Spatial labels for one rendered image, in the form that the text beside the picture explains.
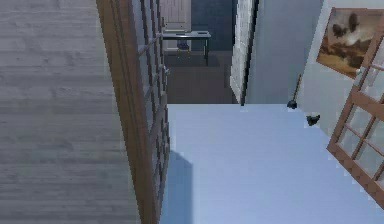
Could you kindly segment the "black plunger with brown stick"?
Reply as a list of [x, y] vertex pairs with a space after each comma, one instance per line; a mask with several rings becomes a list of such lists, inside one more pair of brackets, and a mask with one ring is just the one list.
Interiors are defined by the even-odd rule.
[[294, 91], [293, 97], [287, 103], [287, 107], [290, 108], [290, 109], [296, 109], [297, 108], [297, 96], [298, 96], [298, 93], [299, 93], [301, 80], [302, 80], [302, 75], [299, 75], [298, 79], [297, 79], [297, 83], [296, 83], [296, 87], [295, 87], [295, 91]]

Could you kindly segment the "white panelled room door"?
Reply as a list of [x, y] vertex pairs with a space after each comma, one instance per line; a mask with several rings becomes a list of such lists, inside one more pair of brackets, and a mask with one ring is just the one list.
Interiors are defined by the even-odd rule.
[[230, 87], [237, 102], [245, 104], [253, 40], [260, 0], [238, 0]]

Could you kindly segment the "pale panelled room door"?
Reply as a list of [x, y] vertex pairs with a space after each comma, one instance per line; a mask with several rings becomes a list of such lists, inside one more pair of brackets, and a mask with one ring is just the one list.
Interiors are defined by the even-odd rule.
[[182, 34], [191, 31], [191, 0], [160, 0], [162, 31]]

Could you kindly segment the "brown glass-paned room door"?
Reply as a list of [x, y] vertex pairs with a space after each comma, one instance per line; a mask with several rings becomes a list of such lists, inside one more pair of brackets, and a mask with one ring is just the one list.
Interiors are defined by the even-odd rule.
[[170, 134], [160, 0], [96, 0], [141, 224], [160, 224]]
[[384, 17], [327, 150], [384, 210]]

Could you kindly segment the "dark grey table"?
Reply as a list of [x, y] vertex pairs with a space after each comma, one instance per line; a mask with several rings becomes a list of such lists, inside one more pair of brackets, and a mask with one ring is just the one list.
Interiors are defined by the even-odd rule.
[[177, 42], [177, 51], [190, 52], [189, 41], [202, 40], [204, 42], [204, 59], [205, 63], [209, 62], [209, 39], [211, 34], [208, 31], [165, 31], [162, 33], [164, 40], [175, 40]]

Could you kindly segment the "framed brown landscape picture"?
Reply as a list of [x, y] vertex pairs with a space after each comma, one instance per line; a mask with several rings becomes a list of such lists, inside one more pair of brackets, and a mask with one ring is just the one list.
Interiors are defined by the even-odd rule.
[[384, 9], [331, 9], [316, 61], [350, 78], [356, 76]]

